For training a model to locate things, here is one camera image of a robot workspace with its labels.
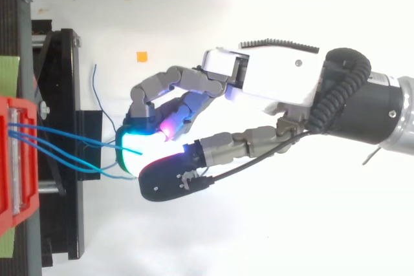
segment blue light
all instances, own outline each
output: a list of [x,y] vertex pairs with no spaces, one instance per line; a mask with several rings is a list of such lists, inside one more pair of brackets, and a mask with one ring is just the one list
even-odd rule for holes
[[122,151],[126,169],[134,176],[139,176],[141,170],[148,164],[167,156],[183,153],[184,148],[178,142],[169,140],[166,135],[157,132],[152,135],[125,133],[122,137],[122,147],[131,148],[142,155]]

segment pink light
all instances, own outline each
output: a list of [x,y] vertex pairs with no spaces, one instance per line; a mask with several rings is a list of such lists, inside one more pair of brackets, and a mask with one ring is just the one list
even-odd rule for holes
[[165,123],[161,124],[160,129],[166,135],[167,140],[170,140],[172,138],[171,137],[172,130],[169,128],[168,124],[165,124]]

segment robotic hand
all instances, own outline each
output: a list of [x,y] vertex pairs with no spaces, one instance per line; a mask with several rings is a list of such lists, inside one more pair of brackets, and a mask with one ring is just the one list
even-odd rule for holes
[[[156,145],[152,153],[158,150],[157,156],[142,170],[129,164],[123,151],[117,151],[118,163],[138,176],[144,198],[159,202],[206,189],[276,152],[286,152],[311,134],[331,134],[414,154],[414,79],[371,72],[368,59],[348,48],[332,50],[325,59],[318,52],[318,48],[289,41],[249,41],[235,50],[207,51],[196,69],[174,66],[144,80],[131,91],[133,103],[117,131],[117,145],[136,149],[139,143],[150,144],[137,137],[168,145],[187,133],[196,117],[222,95],[251,103],[270,115],[284,115],[276,128],[220,133],[179,149],[157,149]],[[152,101],[174,87],[187,93],[155,108]],[[197,168],[244,156],[255,159],[215,177],[197,174]]]

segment orange sticker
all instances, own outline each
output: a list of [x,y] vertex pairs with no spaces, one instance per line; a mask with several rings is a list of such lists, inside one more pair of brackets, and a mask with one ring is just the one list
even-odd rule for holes
[[137,52],[136,53],[136,60],[139,63],[145,63],[148,60],[148,53],[147,52]]

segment white background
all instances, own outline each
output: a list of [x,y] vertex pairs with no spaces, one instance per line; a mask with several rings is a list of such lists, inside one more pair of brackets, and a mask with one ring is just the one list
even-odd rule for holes
[[[35,0],[32,18],[81,35],[82,109],[98,109],[91,90],[97,63],[96,87],[117,124],[142,79],[171,65],[198,65],[205,50],[244,40],[351,47],[374,71],[414,76],[413,0]],[[142,50],[147,63],[136,62]],[[264,124],[275,119],[220,99],[185,139]],[[414,159],[380,151],[362,167],[374,148],[306,138],[287,154],[166,203],[145,201],[136,182],[86,182],[85,254],[71,262],[56,255],[43,273],[414,275]],[[111,164],[113,152],[103,153],[102,165]]]

